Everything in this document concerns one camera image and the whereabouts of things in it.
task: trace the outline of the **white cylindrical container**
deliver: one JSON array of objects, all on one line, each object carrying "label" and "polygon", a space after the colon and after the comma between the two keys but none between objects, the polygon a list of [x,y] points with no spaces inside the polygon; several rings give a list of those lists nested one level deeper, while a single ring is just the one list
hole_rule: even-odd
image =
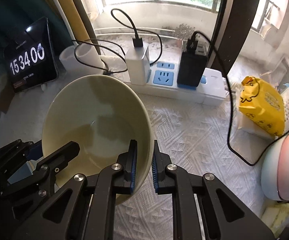
[{"label": "white cylindrical container", "polygon": [[[73,80],[83,76],[103,73],[102,69],[89,67],[79,63],[75,58],[74,50],[75,46],[72,45],[64,49],[59,56],[59,59],[64,65],[66,71],[73,76]],[[94,46],[82,44],[78,47],[76,54],[82,62],[96,67],[105,68]]]}]

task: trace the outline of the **dark green curtain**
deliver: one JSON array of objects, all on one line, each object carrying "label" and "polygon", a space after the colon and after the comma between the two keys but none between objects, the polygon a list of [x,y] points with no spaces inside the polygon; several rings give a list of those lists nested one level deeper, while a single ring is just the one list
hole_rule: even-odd
[{"label": "dark green curtain", "polygon": [[45,0],[0,0],[0,63],[4,63],[3,49],[19,33],[41,17],[49,19],[55,54],[72,45],[67,28]]}]

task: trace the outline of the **yellow bag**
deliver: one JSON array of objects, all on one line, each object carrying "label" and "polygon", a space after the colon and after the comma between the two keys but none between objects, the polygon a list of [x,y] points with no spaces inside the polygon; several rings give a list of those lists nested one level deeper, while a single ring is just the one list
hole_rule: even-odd
[{"label": "yellow bag", "polygon": [[241,84],[239,110],[269,134],[281,136],[285,122],[281,95],[260,78],[247,76]]}]

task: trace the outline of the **charging cable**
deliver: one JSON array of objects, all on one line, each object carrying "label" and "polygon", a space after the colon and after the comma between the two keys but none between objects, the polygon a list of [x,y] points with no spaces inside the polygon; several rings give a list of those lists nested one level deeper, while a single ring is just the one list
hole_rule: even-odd
[{"label": "charging cable", "polygon": [[[117,17],[114,16],[114,11],[119,11],[119,12],[121,12],[123,15],[125,15],[126,18],[129,20],[129,22],[131,23],[131,26],[132,26],[132,27],[124,24],[124,23],[121,22],[119,19],[117,19]],[[160,42],[160,54],[159,54],[159,56],[157,57],[156,60],[154,60],[153,62],[150,63],[150,65],[152,66],[154,63],[156,63],[156,62],[160,59],[160,57],[161,57],[161,55],[162,55],[162,40],[161,40],[161,37],[159,36],[159,34],[158,34],[158,33],[155,33],[155,32],[152,32],[152,31],[147,31],[147,30],[143,30],[143,29],[137,29],[137,28],[135,27],[135,24],[134,24],[133,21],[131,20],[130,16],[129,16],[128,14],[126,14],[126,12],[124,12],[124,11],[121,10],[121,9],[113,8],[110,13],[111,13],[111,16],[112,16],[118,23],[120,23],[121,25],[123,25],[123,26],[125,26],[125,27],[127,27],[127,28],[129,28],[129,29],[133,29],[133,30],[134,30],[134,32],[135,32],[135,38],[132,38],[132,41],[133,41],[133,46],[134,46],[135,48],[143,47],[143,41],[142,41],[142,38],[139,38],[138,31],[148,32],[148,33],[152,33],[152,34],[155,34],[155,35],[158,36],[159,42]]]},{"label": "charging cable", "polygon": [[[123,60],[124,63],[126,63],[126,60],[125,60],[119,53],[115,52],[114,50],[112,50],[112,49],[110,49],[110,48],[108,48],[108,47],[106,47],[106,46],[99,45],[99,44],[92,44],[92,43],[89,43],[89,42],[86,42],[86,41],[79,41],[79,40],[73,40],[73,41],[76,41],[76,42],[80,43],[80,44],[79,44],[78,46],[76,46],[75,49],[74,49],[75,59],[76,59],[80,64],[83,64],[83,65],[85,65],[85,66],[89,66],[89,67],[93,67],[93,68],[97,68],[97,69],[104,70],[104,71],[105,71],[105,72],[104,72],[104,75],[111,75],[111,74],[115,74],[115,73],[122,73],[122,72],[126,72],[126,71],[128,70],[128,69],[126,68],[126,69],[121,70],[121,71],[110,71],[107,63],[104,62],[103,60],[102,60],[102,62],[105,64],[106,68],[96,67],[96,66],[93,66],[93,65],[90,65],[90,64],[88,64],[88,63],[85,63],[85,62],[81,61],[81,60],[77,57],[77,49],[78,49],[78,47],[79,47],[82,43],[84,43],[84,44],[88,44],[88,45],[90,45],[90,46],[98,46],[98,47],[107,49],[108,51],[111,51],[112,53],[116,54],[118,57],[120,57],[120,58]],[[114,42],[112,42],[112,41],[107,41],[107,42],[113,43],[113,44],[119,46],[119,47],[121,48],[121,50],[123,51],[123,49],[122,49],[122,47],[121,47],[120,45],[118,45],[118,44],[116,44],[116,43],[114,43]]]},{"label": "charging cable", "polygon": [[88,40],[85,40],[85,41],[105,41],[105,42],[117,45],[121,49],[121,52],[123,53],[123,55],[124,56],[126,55],[126,53],[124,52],[123,48],[119,44],[117,44],[117,43],[115,43],[113,41],[106,41],[106,40],[99,40],[99,39],[88,39]]},{"label": "charging cable", "polygon": [[277,142],[278,140],[280,140],[281,138],[283,138],[284,136],[286,136],[288,133],[289,133],[289,130],[284,133],[283,135],[281,135],[280,137],[278,137],[277,139],[275,139],[273,142],[271,142],[260,154],[260,156],[258,157],[258,159],[256,160],[255,163],[250,163],[248,162],[245,158],[243,158],[238,152],[236,152],[230,145],[230,134],[231,134],[231,129],[232,129],[232,122],[233,122],[233,97],[232,97],[232,91],[231,91],[231,87],[230,87],[230,83],[229,83],[229,79],[228,79],[228,76],[226,74],[226,70],[225,70],[225,67],[224,67],[224,63],[223,63],[223,60],[222,58],[220,57],[217,49],[214,47],[214,45],[211,43],[211,40],[205,35],[203,34],[202,32],[200,31],[195,31],[193,34],[192,34],[192,37],[190,39],[191,43],[193,43],[193,41],[195,41],[196,39],[196,35],[199,34],[201,36],[203,36],[205,38],[206,41],[208,41],[209,45],[211,46],[211,49],[215,52],[215,55],[219,61],[219,64],[222,68],[222,72],[225,76],[225,80],[227,82],[227,85],[228,85],[228,90],[229,90],[229,95],[230,95],[230,122],[229,122],[229,128],[228,128],[228,135],[227,135],[227,145],[228,145],[228,148],[230,151],[232,151],[236,156],[238,156],[245,164],[249,165],[249,166],[255,166],[261,159],[261,157],[263,156],[263,154],[266,152],[266,150],[272,145],[274,144],[275,142]]}]

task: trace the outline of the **curtain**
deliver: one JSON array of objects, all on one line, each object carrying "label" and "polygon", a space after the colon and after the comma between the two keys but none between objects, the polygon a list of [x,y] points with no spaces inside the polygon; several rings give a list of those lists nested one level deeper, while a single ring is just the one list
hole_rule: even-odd
[{"label": "curtain", "polygon": [[67,20],[70,24],[72,32],[77,40],[87,40],[89,35],[86,28],[80,18],[80,15],[75,7],[73,0],[58,0],[62,10],[64,11]]},{"label": "curtain", "polygon": [[[91,21],[86,13],[86,10],[83,6],[83,3],[82,3],[82,0],[73,0],[74,4],[75,4],[75,7],[80,15],[80,18],[81,18],[81,21],[83,22],[83,25],[85,26],[86,28],[86,31],[89,35],[89,37],[92,40],[92,43],[94,44],[99,44],[97,40],[95,40],[97,37],[95,35],[95,31],[93,30],[93,27],[92,27],[92,24],[91,24]],[[100,52],[100,47],[96,46],[95,47],[98,54],[101,55],[101,52]]]},{"label": "curtain", "polygon": [[30,24],[46,16],[49,19],[55,54],[72,45],[63,21],[45,0],[0,0],[0,63],[4,63],[3,49]]}]

